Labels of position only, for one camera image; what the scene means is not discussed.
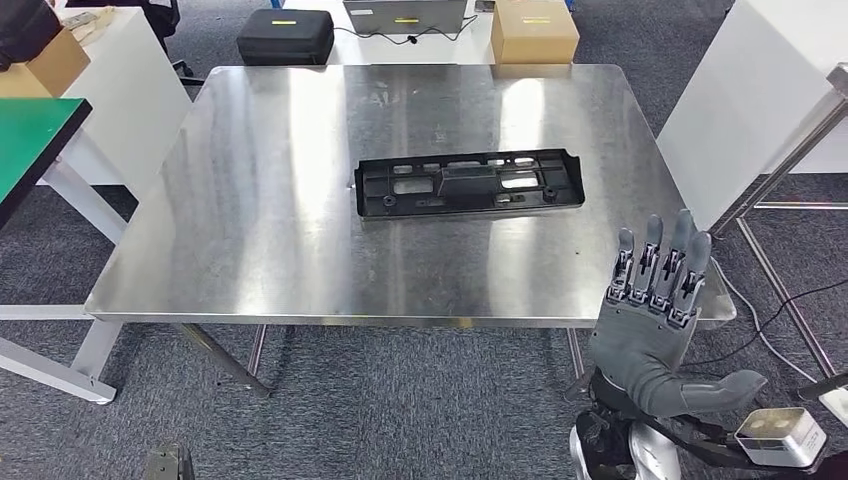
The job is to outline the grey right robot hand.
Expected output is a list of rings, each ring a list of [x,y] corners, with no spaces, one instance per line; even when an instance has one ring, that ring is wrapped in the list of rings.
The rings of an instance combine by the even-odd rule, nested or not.
[[[677,214],[668,249],[662,247],[663,228],[662,218],[651,215],[642,245],[630,229],[620,229],[589,340],[592,361],[653,417],[744,407],[767,383],[760,373],[738,370],[719,380],[689,380],[678,373],[697,325],[712,239],[687,209]]]

